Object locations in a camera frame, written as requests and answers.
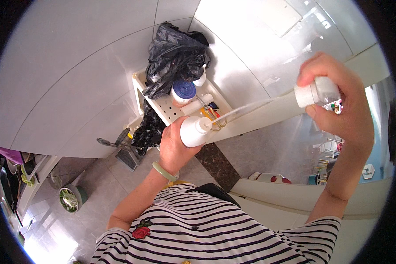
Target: brown marble strip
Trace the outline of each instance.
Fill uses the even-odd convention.
[[[214,143],[204,145],[195,157],[225,192],[239,180],[238,172]]]

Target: hand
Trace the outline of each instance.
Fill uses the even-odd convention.
[[[174,175],[188,161],[200,151],[201,146],[187,148],[180,139],[180,126],[188,116],[176,119],[166,127],[161,136],[160,143],[160,166],[167,172]]]
[[[345,145],[354,145],[371,152],[374,143],[374,127],[364,85],[359,76],[332,56],[317,52],[304,62],[296,84],[306,86],[315,76],[328,76],[339,87],[343,110],[337,115],[318,105],[306,107],[306,113],[321,130],[343,138]]]

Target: red rose embroidery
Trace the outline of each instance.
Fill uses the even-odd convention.
[[[138,227],[132,233],[132,236],[136,239],[144,239],[150,235],[150,229],[146,226]]]

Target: finger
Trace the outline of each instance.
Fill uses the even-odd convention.
[[[161,138],[170,137],[170,125],[166,126],[163,130],[163,134],[161,134]]]
[[[183,116],[176,119],[170,126],[170,136],[172,138],[179,139],[180,138],[180,126],[182,125],[183,121],[187,119],[189,116]]]
[[[364,88],[358,76],[346,68],[343,63],[324,53],[302,68],[296,84],[306,86],[314,80],[315,76],[329,77],[344,94],[361,92]]]
[[[315,104],[307,106],[305,111],[315,121],[319,129],[332,134],[338,134],[337,131],[335,131],[335,127],[338,125],[339,116],[333,111],[327,111]]]
[[[201,150],[203,145],[205,145],[205,143],[200,145],[200,146],[191,147],[191,148],[188,149],[188,152],[191,153],[192,155],[195,155]]]
[[[304,61],[304,63],[301,65],[301,67],[299,68],[299,74],[301,74],[302,69],[308,65],[311,61],[315,60],[316,58],[318,58],[319,56],[321,56],[323,54],[323,52],[321,51],[317,51],[316,54],[314,56],[312,56],[311,58],[309,58],[308,60]]]

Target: purple cloth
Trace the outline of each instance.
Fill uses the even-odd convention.
[[[13,161],[16,164],[23,164],[24,159],[22,158],[22,155],[19,151],[17,150],[10,150],[6,149],[3,147],[0,147],[0,154],[8,158],[9,160]]]

